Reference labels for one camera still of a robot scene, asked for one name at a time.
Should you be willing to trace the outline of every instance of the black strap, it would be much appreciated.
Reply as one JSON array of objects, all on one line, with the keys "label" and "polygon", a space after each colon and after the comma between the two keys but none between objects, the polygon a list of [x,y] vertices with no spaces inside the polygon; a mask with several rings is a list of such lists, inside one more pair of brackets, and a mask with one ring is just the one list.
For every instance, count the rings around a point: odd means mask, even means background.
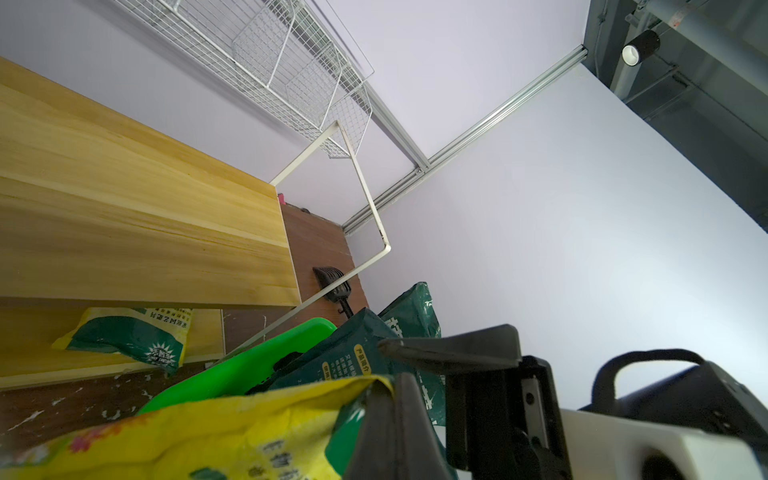
[{"label": "black strap", "polygon": [[647,352],[628,352],[608,360],[594,377],[592,385],[591,411],[610,415],[614,413],[616,403],[616,375],[627,365],[637,362],[656,360],[678,360],[701,365],[704,359],[698,353],[683,349],[648,350]]}]

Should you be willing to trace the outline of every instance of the ceiling light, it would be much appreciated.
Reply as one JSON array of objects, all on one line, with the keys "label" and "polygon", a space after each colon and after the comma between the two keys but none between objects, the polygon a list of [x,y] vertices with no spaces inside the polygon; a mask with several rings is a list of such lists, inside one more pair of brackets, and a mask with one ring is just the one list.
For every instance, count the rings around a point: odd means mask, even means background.
[{"label": "ceiling light", "polygon": [[627,43],[621,50],[624,63],[634,67],[650,57],[661,46],[659,35],[653,30],[646,30]]}]

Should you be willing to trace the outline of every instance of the wood grain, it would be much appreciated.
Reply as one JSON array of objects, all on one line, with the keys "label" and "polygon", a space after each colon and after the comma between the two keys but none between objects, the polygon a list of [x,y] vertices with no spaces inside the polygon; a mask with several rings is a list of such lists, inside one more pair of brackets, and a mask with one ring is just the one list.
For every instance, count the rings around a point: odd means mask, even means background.
[{"label": "wood grain", "polygon": [[0,58],[0,305],[299,303],[274,187]]},{"label": "wood grain", "polygon": [[[0,389],[67,382],[156,369],[124,355],[55,350],[51,344],[74,329],[83,309],[0,309]],[[224,355],[221,310],[195,310],[185,362]]]},{"label": "wood grain", "polygon": [[133,416],[153,396],[203,370],[203,363],[192,363],[170,378],[148,370],[0,392],[0,458],[74,430]]}]

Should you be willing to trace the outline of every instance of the light purple wall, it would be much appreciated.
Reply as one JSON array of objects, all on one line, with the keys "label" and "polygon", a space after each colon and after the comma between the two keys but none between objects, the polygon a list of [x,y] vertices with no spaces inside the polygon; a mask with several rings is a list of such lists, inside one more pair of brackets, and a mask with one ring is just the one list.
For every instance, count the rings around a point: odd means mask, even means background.
[{"label": "light purple wall", "polygon": [[589,0],[329,0],[427,157],[584,39]]},{"label": "light purple wall", "polygon": [[[698,351],[768,403],[768,236],[582,66],[382,215],[375,310],[430,285],[444,335],[510,323],[561,405],[634,349]],[[373,225],[349,238],[359,264]],[[632,366],[619,394],[683,364]]]}]

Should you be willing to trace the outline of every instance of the gray metal beam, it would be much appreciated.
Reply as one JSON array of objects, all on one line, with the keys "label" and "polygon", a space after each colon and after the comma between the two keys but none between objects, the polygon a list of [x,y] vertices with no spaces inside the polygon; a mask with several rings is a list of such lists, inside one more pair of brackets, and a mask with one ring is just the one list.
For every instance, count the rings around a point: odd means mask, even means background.
[{"label": "gray metal beam", "polygon": [[741,78],[768,94],[768,57],[685,0],[647,0],[645,8]]},{"label": "gray metal beam", "polygon": [[[480,138],[486,131],[490,130],[498,122],[504,120],[513,111],[517,110],[520,105],[524,104],[531,97],[536,95],[539,91],[545,88],[553,81],[560,78],[565,72],[571,70],[575,65],[578,65],[587,56],[587,49],[583,45],[579,45],[578,48],[571,53],[563,57],[558,63],[553,65],[549,70],[539,75],[538,78],[533,80],[525,88],[513,95],[509,100],[504,102],[488,116],[480,120],[475,126],[464,132],[450,144],[446,145],[438,153],[433,155],[427,161],[428,168],[417,168],[408,174],[405,178],[400,180],[397,184],[392,185],[386,192],[379,195],[374,203],[376,208],[383,210],[389,205],[394,204],[400,197],[407,194],[409,191],[416,188],[424,180],[431,177],[437,170],[444,167],[448,162],[456,156],[460,151],[464,150],[473,141]],[[362,227],[368,220],[372,218],[370,208],[363,208],[352,216],[344,225],[344,234],[351,235],[355,233],[360,227]]]}]

